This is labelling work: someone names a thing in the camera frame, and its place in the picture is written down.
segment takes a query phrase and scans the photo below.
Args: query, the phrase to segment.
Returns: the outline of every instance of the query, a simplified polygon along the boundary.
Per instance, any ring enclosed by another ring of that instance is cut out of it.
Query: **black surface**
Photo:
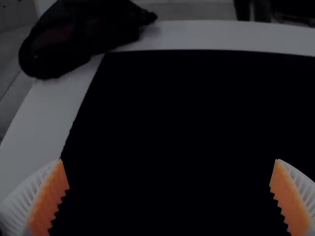
[[[269,181],[276,158],[315,179],[314,61],[106,55],[62,153],[51,236],[288,236]]]

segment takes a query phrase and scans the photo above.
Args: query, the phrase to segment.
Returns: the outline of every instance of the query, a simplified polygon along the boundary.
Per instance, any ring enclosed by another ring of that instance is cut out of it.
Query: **white wall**
[[[41,16],[56,0],[35,0],[37,14]]]

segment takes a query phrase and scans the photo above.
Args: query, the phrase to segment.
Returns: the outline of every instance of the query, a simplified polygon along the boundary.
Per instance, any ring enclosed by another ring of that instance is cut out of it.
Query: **black cloth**
[[[156,19],[129,0],[58,0],[23,42],[20,66],[32,77],[58,78],[93,55],[138,40]]]
[[[311,57],[105,55],[64,146],[51,236],[289,236],[276,158],[315,179]]]
[[[255,21],[270,23],[272,15],[270,0],[234,0],[237,19],[239,21],[251,19],[251,3]]]

